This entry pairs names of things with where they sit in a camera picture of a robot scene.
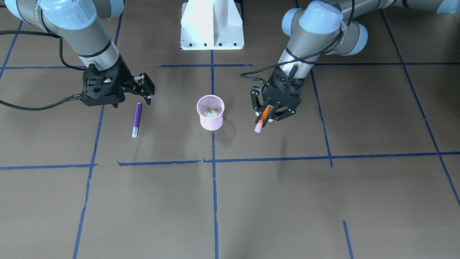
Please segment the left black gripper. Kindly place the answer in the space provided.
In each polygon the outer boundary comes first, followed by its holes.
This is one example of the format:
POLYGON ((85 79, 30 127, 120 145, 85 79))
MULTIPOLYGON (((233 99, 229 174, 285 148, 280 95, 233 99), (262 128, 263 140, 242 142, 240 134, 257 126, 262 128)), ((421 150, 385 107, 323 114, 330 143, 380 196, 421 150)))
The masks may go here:
POLYGON ((255 124, 260 114, 269 105, 271 111, 265 124, 280 121, 296 113, 301 103, 299 92, 304 87, 305 78, 297 79, 275 67, 268 84, 263 87, 253 86, 250 90, 252 108, 255 110, 255 124))

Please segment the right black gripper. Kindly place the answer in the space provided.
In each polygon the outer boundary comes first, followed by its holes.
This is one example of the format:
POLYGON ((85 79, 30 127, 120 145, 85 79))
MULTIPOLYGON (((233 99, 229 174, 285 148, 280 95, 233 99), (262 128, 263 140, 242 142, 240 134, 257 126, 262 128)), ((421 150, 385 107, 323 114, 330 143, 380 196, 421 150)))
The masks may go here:
POLYGON ((146 73, 133 77, 122 56, 108 69, 110 95, 118 96, 121 93, 131 93, 144 98, 147 105, 151 105, 151 98, 156 88, 146 73))

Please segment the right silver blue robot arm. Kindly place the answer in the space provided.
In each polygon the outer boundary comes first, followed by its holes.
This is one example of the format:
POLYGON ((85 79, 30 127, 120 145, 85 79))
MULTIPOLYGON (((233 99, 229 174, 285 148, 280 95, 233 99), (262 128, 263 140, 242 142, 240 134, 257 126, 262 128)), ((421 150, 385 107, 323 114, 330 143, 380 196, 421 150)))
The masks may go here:
POLYGON ((62 102, 80 100, 87 106, 113 105, 125 93, 139 95, 150 105, 155 85, 146 73, 135 77, 125 64, 103 19, 119 17, 123 0, 2 0, 23 22, 43 30, 42 35, 66 40, 84 64, 82 93, 62 102))

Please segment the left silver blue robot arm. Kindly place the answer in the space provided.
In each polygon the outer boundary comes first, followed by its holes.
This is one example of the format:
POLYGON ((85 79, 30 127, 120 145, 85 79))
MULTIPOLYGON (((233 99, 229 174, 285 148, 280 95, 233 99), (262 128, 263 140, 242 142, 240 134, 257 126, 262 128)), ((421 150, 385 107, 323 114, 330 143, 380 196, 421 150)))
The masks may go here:
POLYGON ((259 133, 268 122, 294 115, 301 103, 299 93, 305 78, 317 59, 321 55, 358 54, 367 44, 368 32, 357 18, 390 6, 437 14, 459 11, 458 0, 314 0, 306 9, 290 9, 281 23, 290 39, 278 62, 240 74, 263 84, 251 89, 257 116, 255 132, 259 133))

